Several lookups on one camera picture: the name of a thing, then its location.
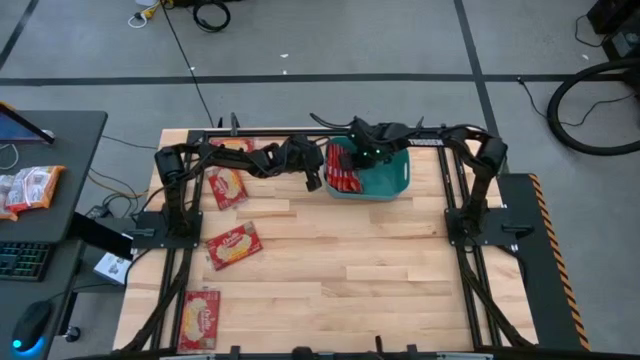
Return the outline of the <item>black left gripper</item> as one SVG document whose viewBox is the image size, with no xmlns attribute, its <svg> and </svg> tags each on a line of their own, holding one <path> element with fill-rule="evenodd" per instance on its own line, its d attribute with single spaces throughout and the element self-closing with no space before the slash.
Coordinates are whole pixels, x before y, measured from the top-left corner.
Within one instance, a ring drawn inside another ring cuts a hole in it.
<svg viewBox="0 0 640 360">
<path fill-rule="evenodd" d="M 265 147 L 264 151 L 268 157 L 269 175 L 304 172 L 309 192 L 322 187 L 318 172 L 324 164 L 324 155 L 320 146 L 306 135 L 289 136 L 282 144 L 272 143 Z"/>
</svg>

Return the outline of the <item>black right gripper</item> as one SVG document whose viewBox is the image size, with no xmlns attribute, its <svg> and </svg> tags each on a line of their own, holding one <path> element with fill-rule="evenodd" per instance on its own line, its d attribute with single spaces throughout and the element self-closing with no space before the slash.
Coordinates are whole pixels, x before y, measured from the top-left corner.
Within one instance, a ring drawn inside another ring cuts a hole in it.
<svg viewBox="0 0 640 360">
<path fill-rule="evenodd" d="M 348 131 L 348 138 L 355 146 L 355 150 L 351 156 L 348 154 L 339 156 L 340 167 L 345 170 L 350 170 L 352 167 L 373 168 L 379 162 L 390 162 L 393 155 L 401 150 L 396 139 L 396 131 L 397 125 L 394 123 L 371 125 L 355 116 Z"/>
</svg>

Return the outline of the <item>teal plastic basket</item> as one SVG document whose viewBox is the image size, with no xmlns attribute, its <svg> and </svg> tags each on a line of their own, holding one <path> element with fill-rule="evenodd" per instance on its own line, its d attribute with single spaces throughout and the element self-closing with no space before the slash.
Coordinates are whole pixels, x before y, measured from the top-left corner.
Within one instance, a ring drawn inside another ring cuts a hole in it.
<svg viewBox="0 0 640 360">
<path fill-rule="evenodd" d="M 341 154 L 348 154 L 355 150 L 355 146 L 347 137 L 334 137 L 327 145 L 336 144 Z M 410 184 L 411 165 L 407 150 L 401 150 L 393 155 L 388 163 L 378 163 L 373 168 L 351 170 L 358 174 L 363 192 L 342 193 L 331 188 L 326 180 L 326 155 L 324 161 L 324 179 L 327 192 L 336 199 L 392 201 L 404 192 Z"/>
</svg>

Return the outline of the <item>small white box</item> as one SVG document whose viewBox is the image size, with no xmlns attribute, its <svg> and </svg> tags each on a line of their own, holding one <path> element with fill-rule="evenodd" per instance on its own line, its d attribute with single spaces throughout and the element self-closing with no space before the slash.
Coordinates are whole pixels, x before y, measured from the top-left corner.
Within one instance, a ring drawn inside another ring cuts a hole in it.
<svg viewBox="0 0 640 360">
<path fill-rule="evenodd" d="M 93 267 L 93 272 L 109 282 L 124 285 L 131 261 L 105 253 Z"/>
</svg>

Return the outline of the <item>black platform hazard stripes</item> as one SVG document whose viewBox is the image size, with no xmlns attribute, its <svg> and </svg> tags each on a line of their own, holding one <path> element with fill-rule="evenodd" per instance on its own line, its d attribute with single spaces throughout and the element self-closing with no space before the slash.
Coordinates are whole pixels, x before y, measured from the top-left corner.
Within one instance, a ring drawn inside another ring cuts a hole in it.
<svg viewBox="0 0 640 360">
<path fill-rule="evenodd" d="M 524 263 L 525 290 L 539 345 L 589 351 L 591 345 L 538 177 L 507 174 L 498 185 L 515 224 L 533 228 L 518 241 L 517 253 Z"/>
</svg>

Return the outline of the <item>black box under desk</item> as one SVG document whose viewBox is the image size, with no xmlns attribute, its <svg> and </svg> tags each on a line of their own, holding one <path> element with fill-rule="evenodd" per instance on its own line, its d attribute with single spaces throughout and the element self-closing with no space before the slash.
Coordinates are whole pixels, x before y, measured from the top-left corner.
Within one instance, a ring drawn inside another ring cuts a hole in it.
<svg viewBox="0 0 640 360">
<path fill-rule="evenodd" d="M 85 243 L 97 247 L 119 258 L 132 260 L 133 240 L 127 235 L 114 231 L 93 219 L 75 213 L 69 227 L 71 236 L 82 239 Z"/>
</svg>

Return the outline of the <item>dark grey desk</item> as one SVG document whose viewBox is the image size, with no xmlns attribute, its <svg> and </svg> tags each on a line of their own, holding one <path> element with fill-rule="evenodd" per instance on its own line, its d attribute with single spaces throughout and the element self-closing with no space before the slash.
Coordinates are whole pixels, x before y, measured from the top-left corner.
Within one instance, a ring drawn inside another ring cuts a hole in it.
<svg viewBox="0 0 640 360">
<path fill-rule="evenodd" d="M 0 280 L 0 360 L 46 360 L 58 334 L 69 291 L 74 287 L 85 245 L 70 237 L 85 178 L 103 132 L 103 111 L 23 111 L 36 126 L 55 134 L 51 145 L 19 144 L 19 169 L 30 166 L 63 165 L 59 184 L 48 209 L 29 210 L 16 222 L 0 220 L 0 242 L 38 242 L 54 245 L 53 257 L 41 282 Z M 52 314 L 29 352 L 13 349 L 12 333 L 26 309 L 39 300 L 52 300 Z"/>
</svg>

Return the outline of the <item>orange white snack bag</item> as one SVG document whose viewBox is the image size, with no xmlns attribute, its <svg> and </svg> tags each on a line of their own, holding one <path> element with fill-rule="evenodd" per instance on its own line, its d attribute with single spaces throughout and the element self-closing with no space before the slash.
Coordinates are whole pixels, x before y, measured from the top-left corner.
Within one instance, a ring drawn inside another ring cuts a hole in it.
<svg viewBox="0 0 640 360">
<path fill-rule="evenodd" d="M 13 178 L 5 202 L 13 213 L 49 208 L 65 166 L 34 166 L 21 169 Z"/>
<path fill-rule="evenodd" d="M 7 206 L 13 181 L 14 177 L 12 175 L 0 175 L 0 220 L 18 220 L 17 214 L 12 212 Z"/>
</svg>

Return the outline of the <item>backlit black keyboard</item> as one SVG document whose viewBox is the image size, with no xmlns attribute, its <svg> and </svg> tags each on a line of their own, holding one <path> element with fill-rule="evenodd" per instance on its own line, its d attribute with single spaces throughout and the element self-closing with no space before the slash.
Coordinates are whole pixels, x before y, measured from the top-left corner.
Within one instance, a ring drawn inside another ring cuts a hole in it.
<svg viewBox="0 0 640 360">
<path fill-rule="evenodd" d="M 0 242 L 0 280 L 42 281 L 54 251 L 49 243 Z"/>
</svg>

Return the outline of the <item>tilted computer screen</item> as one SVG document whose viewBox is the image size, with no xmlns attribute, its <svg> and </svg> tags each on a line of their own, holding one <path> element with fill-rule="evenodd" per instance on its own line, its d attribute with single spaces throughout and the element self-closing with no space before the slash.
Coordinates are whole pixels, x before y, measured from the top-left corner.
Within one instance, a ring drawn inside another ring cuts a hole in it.
<svg viewBox="0 0 640 360">
<path fill-rule="evenodd" d="M 53 144 L 55 134 L 42 129 L 0 102 L 0 143 Z"/>
</svg>

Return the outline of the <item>black equipment case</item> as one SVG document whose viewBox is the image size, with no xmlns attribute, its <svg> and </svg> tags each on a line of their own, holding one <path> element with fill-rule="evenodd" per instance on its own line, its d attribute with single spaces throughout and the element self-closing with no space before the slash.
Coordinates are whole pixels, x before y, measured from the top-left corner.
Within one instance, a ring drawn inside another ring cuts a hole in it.
<svg viewBox="0 0 640 360">
<path fill-rule="evenodd" d="M 597 0 L 587 19 L 610 60 L 640 58 L 640 0 Z"/>
</svg>

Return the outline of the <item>black mouse blue light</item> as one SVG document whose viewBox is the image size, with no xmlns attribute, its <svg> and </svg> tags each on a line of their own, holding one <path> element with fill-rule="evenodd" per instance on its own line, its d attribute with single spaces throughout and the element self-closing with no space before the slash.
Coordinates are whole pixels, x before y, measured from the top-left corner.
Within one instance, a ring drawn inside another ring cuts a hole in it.
<svg viewBox="0 0 640 360">
<path fill-rule="evenodd" d="M 44 333 L 51 312 L 50 300 L 41 300 L 29 305 L 13 329 L 12 349 L 26 352 L 34 348 Z"/>
</svg>

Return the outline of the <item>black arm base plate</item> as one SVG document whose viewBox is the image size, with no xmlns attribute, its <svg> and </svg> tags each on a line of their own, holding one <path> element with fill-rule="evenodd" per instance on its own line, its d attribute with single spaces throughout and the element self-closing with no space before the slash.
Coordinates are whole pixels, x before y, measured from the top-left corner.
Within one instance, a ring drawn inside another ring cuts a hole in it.
<svg viewBox="0 0 640 360">
<path fill-rule="evenodd" d="M 481 220 L 480 232 L 470 235 L 463 227 L 460 209 L 446 209 L 445 221 L 452 246 L 506 246 L 512 247 L 518 240 L 534 232 L 532 225 L 512 222 L 506 208 L 490 209 Z"/>
<path fill-rule="evenodd" d="M 166 211 L 143 212 L 136 227 L 129 231 L 133 248 L 185 249 L 200 242 L 202 212 L 187 212 L 186 216 L 170 216 Z"/>
</svg>

